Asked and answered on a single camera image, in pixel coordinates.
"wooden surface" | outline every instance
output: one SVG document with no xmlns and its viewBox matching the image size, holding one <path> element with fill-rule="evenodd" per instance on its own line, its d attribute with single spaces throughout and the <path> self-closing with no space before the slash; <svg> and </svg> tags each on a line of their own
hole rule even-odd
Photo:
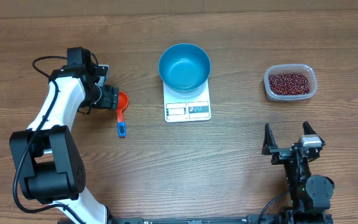
<svg viewBox="0 0 358 224">
<path fill-rule="evenodd" d="M 0 0 L 0 18 L 358 9 L 358 0 Z"/>
<path fill-rule="evenodd" d="M 199 45 L 212 61 L 211 121 L 164 121 L 158 59 L 180 42 Z M 0 223 L 64 218 L 57 210 L 31 215 L 15 207 L 8 142 L 33 121 L 48 91 L 33 59 L 77 46 L 111 66 L 109 84 L 130 100 L 125 139 L 118 138 L 111 111 L 78 114 L 72 130 L 87 186 L 115 216 L 259 213 L 286 188 L 283 166 L 260 154 L 264 124 L 285 147 L 298 140 L 308 120 L 327 143 L 310 168 L 336 183 L 329 212 L 336 223 L 358 222 L 358 11 L 305 11 L 0 20 Z M 39 67 L 51 72 L 63 63 Z M 312 99 L 266 98 L 264 73 L 283 63 L 314 68 L 319 86 Z"/>
</svg>

